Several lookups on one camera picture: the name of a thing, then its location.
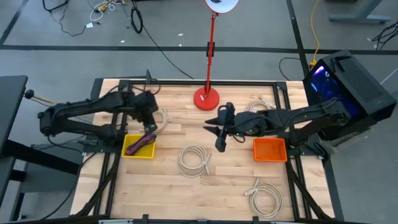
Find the wooden tabletop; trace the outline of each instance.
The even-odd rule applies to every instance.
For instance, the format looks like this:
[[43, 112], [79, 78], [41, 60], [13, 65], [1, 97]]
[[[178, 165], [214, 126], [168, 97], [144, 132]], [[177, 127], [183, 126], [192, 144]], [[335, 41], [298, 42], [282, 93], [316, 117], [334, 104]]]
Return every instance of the wooden tabletop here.
[[[118, 79], [105, 79], [100, 96], [118, 85]], [[302, 82], [287, 82], [290, 107], [307, 106]], [[116, 181], [111, 218], [141, 218], [149, 214], [151, 219], [184, 220], [252, 220], [256, 216], [249, 207], [245, 191], [251, 189], [256, 178], [274, 184], [283, 196], [284, 206], [273, 220], [293, 220], [287, 173], [284, 163], [256, 162], [253, 158], [252, 138], [238, 143], [228, 137], [224, 153], [215, 147], [216, 136], [204, 130], [204, 121], [216, 117], [216, 110], [201, 111], [193, 104], [193, 94], [198, 86], [164, 85], [156, 100], [159, 108], [165, 108], [169, 116], [166, 129], [158, 134], [155, 157], [146, 159], [121, 158]], [[213, 86], [220, 94], [220, 105], [233, 102], [236, 112], [242, 112], [247, 103], [259, 96], [274, 105], [270, 86]], [[280, 90], [280, 101], [284, 107]], [[94, 124], [111, 122], [111, 114], [98, 113]], [[127, 120], [129, 134], [143, 133], [142, 124]], [[177, 169], [178, 154], [182, 147], [200, 144], [211, 153], [210, 174], [186, 178]], [[79, 211], [98, 186], [103, 154], [95, 155], [81, 169], [71, 213]], [[187, 154], [187, 164], [198, 164], [195, 155]], [[333, 217], [333, 209], [326, 183], [322, 161], [315, 156], [302, 156], [307, 189], [325, 213]], [[303, 205], [298, 190], [298, 204], [303, 217]], [[106, 200], [102, 201], [104, 213]], [[274, 201], [266, 194], [257, 200], [264, 209], [271, 209]]]

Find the lamp shade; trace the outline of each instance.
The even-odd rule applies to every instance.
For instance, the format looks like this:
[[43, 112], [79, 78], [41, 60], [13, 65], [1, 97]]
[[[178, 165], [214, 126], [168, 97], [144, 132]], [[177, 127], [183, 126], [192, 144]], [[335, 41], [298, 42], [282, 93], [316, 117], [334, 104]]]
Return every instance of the lamp shade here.
[[205, 0], [207, 6], [216, 13], [226, 13], [231, 11], [239, 0]]

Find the gray floor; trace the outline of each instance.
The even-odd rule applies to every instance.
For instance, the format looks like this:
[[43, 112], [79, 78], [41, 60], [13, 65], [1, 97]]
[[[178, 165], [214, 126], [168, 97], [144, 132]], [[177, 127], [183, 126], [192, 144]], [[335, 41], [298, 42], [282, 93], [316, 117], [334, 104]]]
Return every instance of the gray floor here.
[[[333, 12], [354, 12], [365, 0], [356, 4], [320, 1], [315, 27], [321, 49], [373, 50], [374, 43], [367, 38], [376, 36], [382, 25], [332, 23]], [[0, 34], [11, 21], [22, 0], [0, 0]], [[47, 0], [49, 7], [63, 0]], [[306, 49], [316, 43], [310, 27], [314, 0], [293, 1], [298, 26]], [[208, 42], [210, 12], [201, 0], [159, 0], [140, 2], [139, 8], [151, 36], [160, 46], [203, 47]], [[398, 2], [384, 0], [374, 13], [398, 20]], [[91, 9], [86, 1], [71, 0], [63, 20], [65, 30], [81, 31], [90, 21]], [[154, 46], [145, 33], [137, 35], [119, 6], [114, 12], [106, 11], [100, 26], [87, 29], [83, 35], [70, 37], [60, 31], [57, 22], [62, 11], [52, 15], [42, 9], [41, 1], [30, 0], [9, 34], [5, 45], [62, 45], [62, 46]], [[216, 20], [215, 42], [222, 47], [297, 48], [289, 12], [285, 1], [240, 1], [237, 8]], [[398, 38], [385, 50], [398, 50]], [[182, 70], [195, 78], [205, 78], [204, 52], [166, 52]], [[297, 54], [217, 52], [213, 60], [214, 79], [283, 80], [278, 62], [282, 57]], [[398, 65], [398, 55], [357, 55], [358, 60], [381, 81]], [[89, 97], [93, 80], [98, 77], [127, 77], [143, 75], [149, 69], [156, 78], [185, 78], [171, 66], [160, 52], [140, 51], [61, 51], [61, 50], [0, 50], [0, 75], [27, 75], [27, 87], [38, 95], [55, 101], [76, 101]], [[282, 69], [291, 80], [301, 80], [303, 73], [296, 60], [286, 60]], [[384, 86], [397, 96], [398, 74]], [[36, 114], [45, 108], [23, 100], [11, 132], [11, 139], [23, 144], [46, 143], [39, 133]], [[398, 114], [378, 124], [368, 138], [352, 149], [332, 156], [336, 182], [345, 219], [354, 222], [394, 223], [398, 207], [398, 151], [395, 150], [395, 124]], [[61, 134], [56, 141], [70, 139]], [[22, 212], [38, 219], [51, 212], [65, 198], [67, 192], [35, 193], [26, 196]], [[12, 201], [7, 194], [5, 202]], [[53, 217], [65, 217], [72, 200]], [[7, 220], [1, 207], [0, 222]]]

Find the red pole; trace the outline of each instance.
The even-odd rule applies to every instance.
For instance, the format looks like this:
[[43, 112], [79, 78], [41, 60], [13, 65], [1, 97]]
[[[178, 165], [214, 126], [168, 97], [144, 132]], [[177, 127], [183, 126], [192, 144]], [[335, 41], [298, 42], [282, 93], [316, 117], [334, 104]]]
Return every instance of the red pole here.
[[209, 56], [207, 61], [207, 81], [206, 81], [206, 94], [205, 97], [209, 94], [210, 91], [210, 70], [211, 70], [211, 60], [213, 57], [213, 36], [214, 36], [214, 24], [215, 24], [216, 14], [214, 12], [211, 13], [211, 34], [210, 34], [210, 45], [209, 45]]

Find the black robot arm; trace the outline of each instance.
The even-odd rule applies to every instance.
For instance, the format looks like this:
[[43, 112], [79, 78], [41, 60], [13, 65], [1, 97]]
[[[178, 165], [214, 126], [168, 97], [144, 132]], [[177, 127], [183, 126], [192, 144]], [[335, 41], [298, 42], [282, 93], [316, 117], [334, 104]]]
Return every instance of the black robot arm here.
[[232, 103], [218, 108], [218, 117], [205, 121], [219, 127], [204, 128], [217, 135], [216, 148], [220, 152], [225, 151], [225, 139], [227, 135], [236, 138], [245, 136], [261, 137], [284, 133], [285, 130], [297, 123], [312, 121], [298, 130], [289, 131], [291, 145], [306, 141], [309, 135], [315, 134], [326, 126], [345, 125], [350, 115], [345, 110], [342, 102], [335, 98], [323, 103], [299, 108], [296, 110], [274, 109], [254, 112], [242, 112], [234, 114]]
[[132, 119], [144, 124], [144, 131], [152, 133], [157, 129], [153, 112], [158, 110], [155, 96], [150, 91], [135, 95], [132, 91], [114, 91], [97, 100], [85, 100], [74, 103], [58, 103], [38, 114], [40, 132], [45, 136], [54, 136], [62, 132], [97, 136], [105, 143], [123, 140], [116, 125], [97, 126], [69, 118], [98, 112], [126, 113]]

